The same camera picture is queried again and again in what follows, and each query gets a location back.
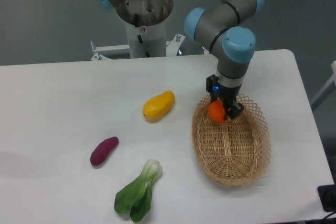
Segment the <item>screw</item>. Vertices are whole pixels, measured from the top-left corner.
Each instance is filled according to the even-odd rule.
[[[180,34],[176,34],[176,42],[180,42],[181,38],[182,38],[182,36]]]

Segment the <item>woven basket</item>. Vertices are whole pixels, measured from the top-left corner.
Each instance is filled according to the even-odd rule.
[[[204,172],[226,186],[241,186],[257,180],[270,160],[267,124],[258,105],[240,94],[242,114],[226,123],[215,123],[208,116],[210,96],[197,105],[192,122],[196,157]]]

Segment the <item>sweet potato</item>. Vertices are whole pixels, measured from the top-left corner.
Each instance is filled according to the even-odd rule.
[[[114,136],[101,142],[91,154],[90,162],[92,166],[104,163],[111,151],[118,145],[119,139]]]

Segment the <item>green vegetable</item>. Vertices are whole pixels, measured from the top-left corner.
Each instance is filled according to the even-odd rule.
[[[124,214],[130,211],[131,208],[139,200],[141,200],[145,194],[148,194],[146,193],[146,191],[148,188],[153,187],[154,185],[153,180],[154,182],[156,182],[157,178],[159,178],[159,176],[156,179],[154,179],[154,177],[157,174],[161,174],[161,172],[162,172],[162,166],[159,165],[159,161],[154,159],[147,160],[147,162],[143,166],[141,174],[133,182],[126,185],[115,195],[114,210],[119,214]]]
[[[134,222],[138,222],[138,221],[142,220],[142,218],[151,209],[152,189],[153,189],[153,186],[156,183],[156,181],[160,178],[161,173],[162,173],[162,166],[160,166],[160,170],[154,176],[154,178],[152,179],[152,181],[148,182],[145,194],[131,208],[131,219]]]

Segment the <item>orange object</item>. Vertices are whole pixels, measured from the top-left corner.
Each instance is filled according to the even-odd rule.
[[[225,123],[225,110],[223,108],[223,103],[220,99],[210,103],[208,105],[209,118],[216,123]]]

